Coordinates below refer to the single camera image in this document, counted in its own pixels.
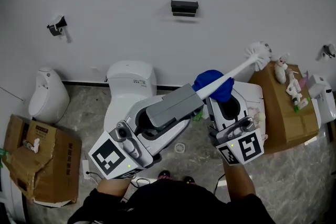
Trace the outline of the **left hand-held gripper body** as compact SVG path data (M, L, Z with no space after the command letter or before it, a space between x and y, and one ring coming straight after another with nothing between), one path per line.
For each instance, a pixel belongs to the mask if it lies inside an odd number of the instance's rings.
M130 178L161 161L161 155L152 156L125 121L104 131L89 156L105 179Z

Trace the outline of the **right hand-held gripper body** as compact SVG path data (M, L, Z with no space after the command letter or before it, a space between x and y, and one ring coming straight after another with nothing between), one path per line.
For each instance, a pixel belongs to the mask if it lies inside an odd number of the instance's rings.
M253 118L247 116L232 126L218 131L209 129L212 145L228 165L244 165L264 153L263 138Z

